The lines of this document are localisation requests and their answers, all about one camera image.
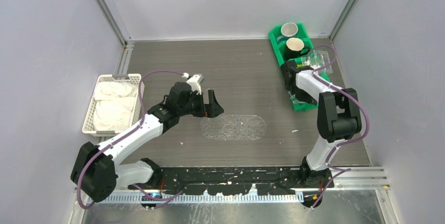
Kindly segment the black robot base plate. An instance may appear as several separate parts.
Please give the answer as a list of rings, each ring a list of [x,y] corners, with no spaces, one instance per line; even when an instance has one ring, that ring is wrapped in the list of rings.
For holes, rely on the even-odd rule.
[[[321,192],[332,178],[329,170],[303,177],[298,167],[161,167],[147,183],[140,183],[144,190],[158,190],[174,195],[224,196],[246,195],[255,189],[259,196],[293,195],[297,189],[308,188]]]

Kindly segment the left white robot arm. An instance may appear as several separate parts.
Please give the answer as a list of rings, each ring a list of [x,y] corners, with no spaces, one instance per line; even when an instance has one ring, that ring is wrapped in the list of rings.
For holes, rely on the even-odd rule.
[[[208,98],[205,103],[204,96],[190,84],[175,83],[164,101],[151,107],[129,129],[97,145],[83,144],[70,179],[94,202],[101,202],[115,189],[132,184],[156,189],[161,176],[154,162],[147,158],[132,164],[122,162],[146,142],[178,124],[183,116],[215,118],[223,114],[213,90],[208,90]]]

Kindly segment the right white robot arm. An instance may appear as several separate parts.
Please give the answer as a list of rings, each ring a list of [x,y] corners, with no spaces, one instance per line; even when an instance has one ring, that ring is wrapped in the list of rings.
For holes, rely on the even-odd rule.
[[[300,102],[317,105],[319,137],[299,170],[301,184],[314,187],[329,177],[328,164],[340,144],[362,129],[357,91],[327,82],[312,67],[298,67],[293,60],[286,61],[280,69],[285,89],[291,95]]]

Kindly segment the clear plastic bag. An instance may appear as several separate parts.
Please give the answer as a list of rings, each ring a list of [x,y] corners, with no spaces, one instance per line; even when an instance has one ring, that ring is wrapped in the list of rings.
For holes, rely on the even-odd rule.
[[[310,66],[314,70],[325,67],[330,63],[331,61],[329,53],[325,50],[314,50],[310,54],[302,57],[302,65]],[[317,73],[321,76],[328,76],[333,73],[332,66],[328,66],[324,69],[318,70]]]

